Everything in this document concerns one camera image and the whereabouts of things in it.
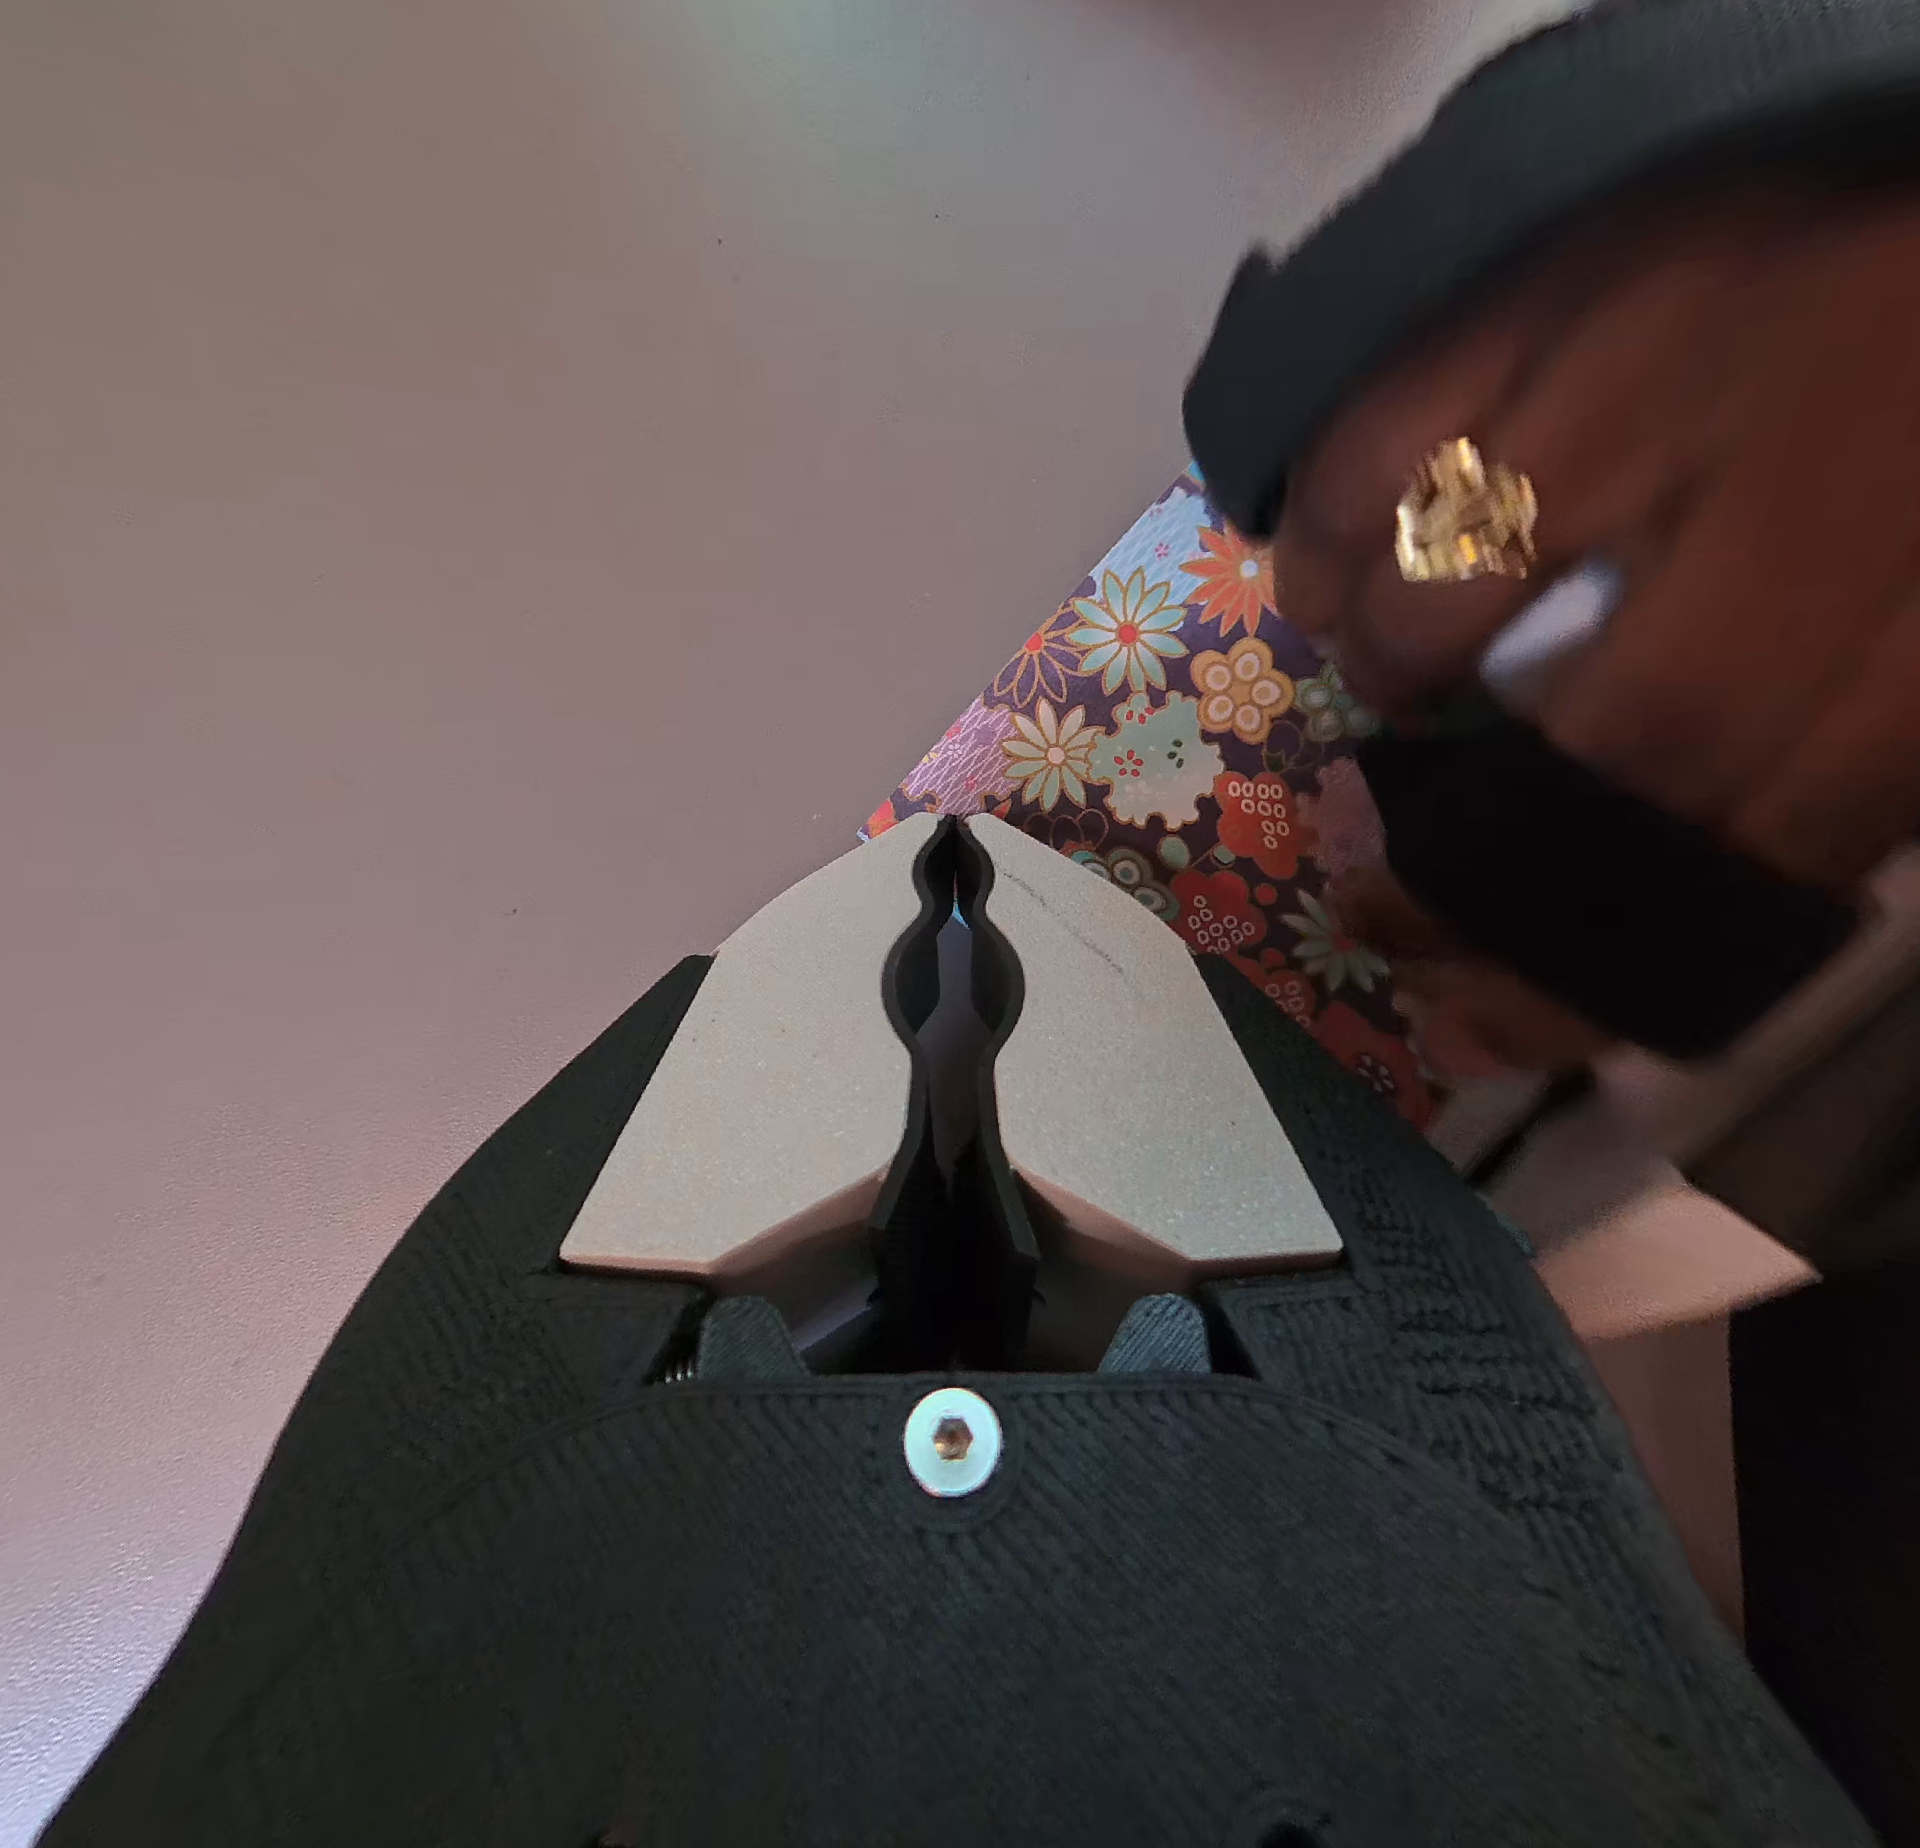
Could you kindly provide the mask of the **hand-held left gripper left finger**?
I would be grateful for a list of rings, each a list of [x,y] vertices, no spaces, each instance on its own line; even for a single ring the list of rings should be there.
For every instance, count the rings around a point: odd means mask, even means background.
[[[929,1139],[951,820],[918,812],[724,941],[560,1246],[624,1274],[875,1274]]]

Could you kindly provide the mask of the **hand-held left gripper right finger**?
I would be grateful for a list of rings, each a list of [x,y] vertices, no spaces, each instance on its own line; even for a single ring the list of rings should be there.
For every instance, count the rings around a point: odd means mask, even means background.
[[[1273,1274],[1342,1239],[1179,936],[1090,867],[974,815],[980,941],[1017,973],[997,1145],[1043,1246],[1092,1274]]]

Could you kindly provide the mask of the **floral origami paper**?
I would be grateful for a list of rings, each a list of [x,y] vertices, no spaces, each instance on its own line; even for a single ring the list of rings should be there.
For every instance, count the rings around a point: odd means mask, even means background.
[[[1415,1128],[1440,1101],[1389,969],[1335,911],[1380,861],[1377,720],[1188,468],[875,806],[986,812],[1239,973]]]

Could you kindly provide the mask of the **person's right hand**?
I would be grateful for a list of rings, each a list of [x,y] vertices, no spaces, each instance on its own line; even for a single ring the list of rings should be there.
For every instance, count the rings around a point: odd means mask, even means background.
[[[1401,581],[1395,504],[1452,439],[1531,483],[1525,583]],[[1835,895],[1915,843],[1914,189],[1746,189],[1573,235],[1342,408],[1273,541],[1281,610],[1381,718],[1587,558],[1621,593],[1528,706],[1548,743]]]

